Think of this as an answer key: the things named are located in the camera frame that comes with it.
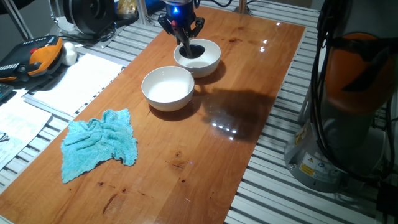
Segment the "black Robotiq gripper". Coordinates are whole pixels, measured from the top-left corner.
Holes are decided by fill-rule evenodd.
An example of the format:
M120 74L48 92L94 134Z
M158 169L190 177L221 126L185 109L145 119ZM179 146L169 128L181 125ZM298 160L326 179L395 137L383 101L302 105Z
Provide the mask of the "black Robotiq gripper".
M190 39L202 30L205 19L196 17L193 0L168 0L164 3L166 13L159 16L159 24L166 33L176 38L178 45L189 46Z

